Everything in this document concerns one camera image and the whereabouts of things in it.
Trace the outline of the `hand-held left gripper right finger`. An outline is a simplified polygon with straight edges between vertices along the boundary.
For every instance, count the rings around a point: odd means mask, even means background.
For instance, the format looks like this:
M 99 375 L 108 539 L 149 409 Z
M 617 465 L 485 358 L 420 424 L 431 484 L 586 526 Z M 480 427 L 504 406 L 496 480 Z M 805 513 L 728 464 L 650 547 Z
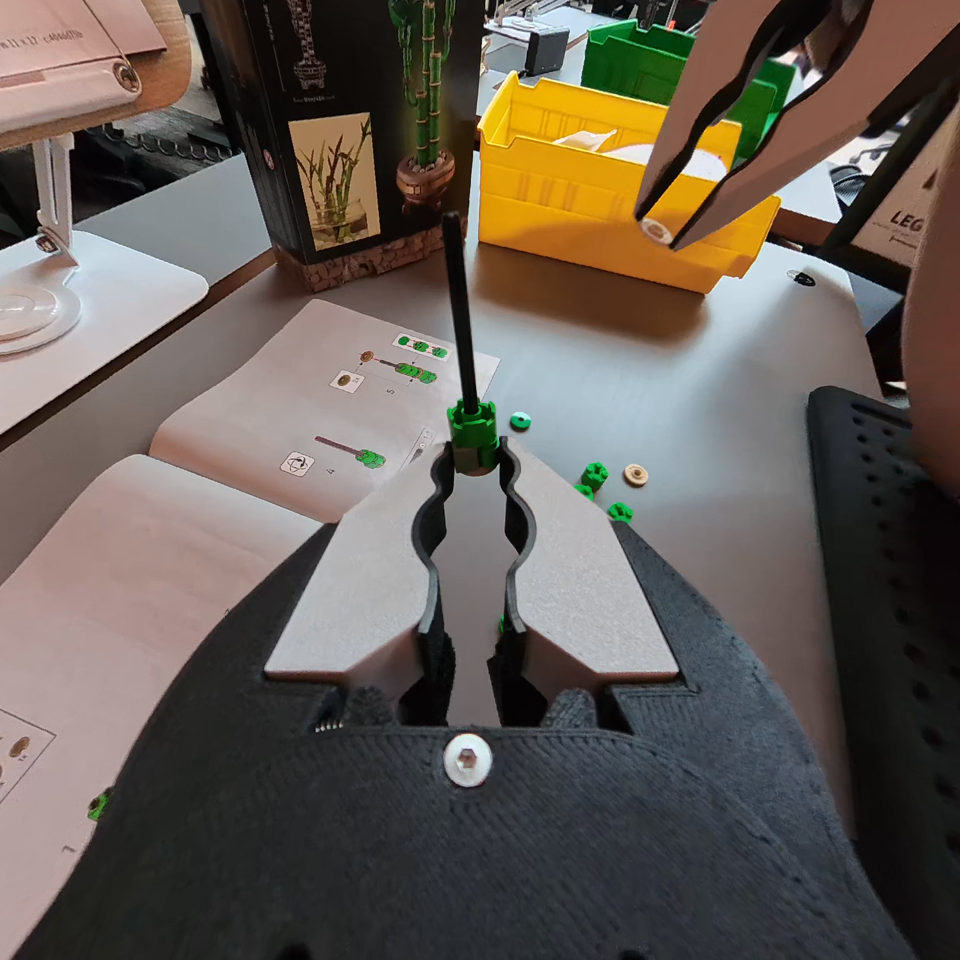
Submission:
M 513 439 L 502 439 L 506 683 L 546 705 L 567 690 L 672 683 L 680 666 L 627 557 L 593 501 Z

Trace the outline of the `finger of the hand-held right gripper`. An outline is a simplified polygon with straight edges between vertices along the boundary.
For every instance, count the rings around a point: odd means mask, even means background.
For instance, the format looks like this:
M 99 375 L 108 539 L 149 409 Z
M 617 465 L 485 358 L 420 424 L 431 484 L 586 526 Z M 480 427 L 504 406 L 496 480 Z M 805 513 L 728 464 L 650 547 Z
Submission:
M 958 69 L 957 1 L 868 2 L 821 80 L 786 104 L 756 152 L 677 232 L 683 250 L 726 228 L 843 144 L 893 121 Z
M 784 30 L 781 1 L 719 1 L 701 28 L 655 139 L 634 218 L 648 217 L 689 163 L 707 127 L 738 101 Z

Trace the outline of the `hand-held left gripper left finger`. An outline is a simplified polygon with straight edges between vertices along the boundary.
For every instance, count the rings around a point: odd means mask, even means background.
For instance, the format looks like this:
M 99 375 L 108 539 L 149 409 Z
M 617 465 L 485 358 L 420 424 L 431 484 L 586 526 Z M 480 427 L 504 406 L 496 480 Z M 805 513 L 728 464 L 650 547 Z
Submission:
M 450 443 L 436 443 L 343 515 L 266 661 L 269 678 L 449 706 L 455 654 L 433 553 L 454 474 Z

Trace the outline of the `green round lego brick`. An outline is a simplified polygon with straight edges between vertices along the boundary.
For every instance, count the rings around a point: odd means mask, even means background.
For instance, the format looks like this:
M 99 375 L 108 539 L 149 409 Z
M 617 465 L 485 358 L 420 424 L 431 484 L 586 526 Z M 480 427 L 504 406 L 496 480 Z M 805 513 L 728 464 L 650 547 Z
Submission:
M 447 409 L 454 469 L 458 474 L 483 476 L 498 466 L 500 438 L 497 406 L 479 401 L 477 410 L 466 410 L 466 401 L 458 399 Z

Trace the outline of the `black axle rod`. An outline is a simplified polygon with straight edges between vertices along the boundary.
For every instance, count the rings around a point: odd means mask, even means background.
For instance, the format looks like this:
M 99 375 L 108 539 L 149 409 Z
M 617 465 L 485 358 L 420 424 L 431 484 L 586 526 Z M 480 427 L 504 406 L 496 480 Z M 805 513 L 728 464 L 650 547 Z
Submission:
M 479 395 L 474 364 L 473 329 L 464 256 L 464 235 L 457 212 L 443 213 L 441 231 L 461 379 L 463 414 L 467 418 L 476 417 L 479 413 Z

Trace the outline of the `person's right forearm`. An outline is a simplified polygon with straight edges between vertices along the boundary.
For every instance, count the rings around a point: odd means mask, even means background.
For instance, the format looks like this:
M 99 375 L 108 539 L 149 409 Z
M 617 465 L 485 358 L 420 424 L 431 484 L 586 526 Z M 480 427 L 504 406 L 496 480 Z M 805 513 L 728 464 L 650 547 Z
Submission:
M 951 124 L 905 298 L 901 361 L 914 457 L 959 498 L 959 127 Z

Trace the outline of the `green bin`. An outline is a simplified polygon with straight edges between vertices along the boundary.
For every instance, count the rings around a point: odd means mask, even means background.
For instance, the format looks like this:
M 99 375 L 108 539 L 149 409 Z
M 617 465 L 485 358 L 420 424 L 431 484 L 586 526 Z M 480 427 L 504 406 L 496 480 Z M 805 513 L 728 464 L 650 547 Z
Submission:
M 694 46 L 692 35 L 637 20 L 616 21 L 589 31 L 581 85 L 669 106 Z M 798 85 L 794 65 L 767 59 L 726 113 L 741 126 L 734 155 L 738 165 L 754 154 Z

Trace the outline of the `black office chair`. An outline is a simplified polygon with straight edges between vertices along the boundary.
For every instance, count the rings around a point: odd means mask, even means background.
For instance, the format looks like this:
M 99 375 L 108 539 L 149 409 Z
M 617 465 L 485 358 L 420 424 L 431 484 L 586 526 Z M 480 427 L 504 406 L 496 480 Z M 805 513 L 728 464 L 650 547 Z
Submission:
M 856 164 L 842 164 L 831 168 L 829 177 L 841 212 L 846 212 L 869 182 L 871 174 Z

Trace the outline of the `white plastic bag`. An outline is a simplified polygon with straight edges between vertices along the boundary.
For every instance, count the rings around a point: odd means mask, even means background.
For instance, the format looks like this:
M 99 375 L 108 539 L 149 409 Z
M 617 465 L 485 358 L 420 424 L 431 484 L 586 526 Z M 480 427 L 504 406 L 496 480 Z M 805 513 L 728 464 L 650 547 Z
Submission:
M 615 147 L 615 135 L 612 130 L 608 133 L 592 133 L 580 130 L 553 141 L 556 146 L 567 146 L 581 149 L 590 153 L 606 154 L 619 160 L 637 163 L 646 166 L 654 150 L 653 143 L 630 143 Z M 696 148 L 689 160 L 682 168 L 681 173 L 686 176 L 717 183 L 728 174 L 729 168 L 723 159 L 712 152 Z

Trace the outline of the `framed marker sign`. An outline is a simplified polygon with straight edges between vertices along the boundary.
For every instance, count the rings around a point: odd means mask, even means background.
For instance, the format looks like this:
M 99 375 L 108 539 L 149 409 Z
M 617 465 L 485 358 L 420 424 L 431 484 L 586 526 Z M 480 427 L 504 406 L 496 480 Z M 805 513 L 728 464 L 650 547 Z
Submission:
M 954 78 L 924 100 L 816 257 L 906 294 L 958 117 Z

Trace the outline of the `dark grey box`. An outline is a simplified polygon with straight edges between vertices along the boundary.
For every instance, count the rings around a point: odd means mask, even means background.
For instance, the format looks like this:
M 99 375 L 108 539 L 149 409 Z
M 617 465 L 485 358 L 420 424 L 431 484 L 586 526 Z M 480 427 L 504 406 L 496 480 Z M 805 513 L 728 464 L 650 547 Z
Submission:
M 562 69 L 569 40 L 568 27 L 534 24 L 520 76 L 539 77 Z

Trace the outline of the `yellow bin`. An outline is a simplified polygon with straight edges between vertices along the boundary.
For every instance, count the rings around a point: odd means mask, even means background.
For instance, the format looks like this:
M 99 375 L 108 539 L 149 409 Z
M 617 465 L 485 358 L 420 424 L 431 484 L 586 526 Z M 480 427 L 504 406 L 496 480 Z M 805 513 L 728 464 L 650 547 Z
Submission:
M 480 134 L 482 242 L 708 294 L 743 278 L 782 200 L 773 195 L 680 251 L 648 239 L 634 218 L 645 167 L 553 141 L 617 131 L 614 147 L 656 141 L 668 108 L 550 78 L 511 72 L 487 106 Z

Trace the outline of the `open instruction booklet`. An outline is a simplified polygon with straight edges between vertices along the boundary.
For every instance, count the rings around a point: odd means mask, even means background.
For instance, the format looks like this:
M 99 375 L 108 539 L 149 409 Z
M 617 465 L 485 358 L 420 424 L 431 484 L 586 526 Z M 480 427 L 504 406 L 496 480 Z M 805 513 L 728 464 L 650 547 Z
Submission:
M 2 584 L 2 958 L 162 694 L 323 523 L 439 452 L 454 344 L 322 299 L 104 471 Z

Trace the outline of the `black perforated panel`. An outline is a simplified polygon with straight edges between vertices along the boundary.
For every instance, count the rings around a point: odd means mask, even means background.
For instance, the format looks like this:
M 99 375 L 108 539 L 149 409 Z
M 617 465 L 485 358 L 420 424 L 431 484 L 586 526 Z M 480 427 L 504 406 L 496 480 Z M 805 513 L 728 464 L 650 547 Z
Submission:
M 919 958 L 959 957 L 959 510 L 906 411 L 807 402 L 858 852 Z

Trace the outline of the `dark set box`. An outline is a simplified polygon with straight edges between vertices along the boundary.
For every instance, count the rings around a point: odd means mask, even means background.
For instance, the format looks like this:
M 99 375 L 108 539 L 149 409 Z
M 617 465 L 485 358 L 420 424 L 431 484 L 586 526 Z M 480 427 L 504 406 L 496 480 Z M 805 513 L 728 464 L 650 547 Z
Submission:
M 280 266 L 313 293 L 469 223 L 485 2 L 206 1 L 225 98 Z

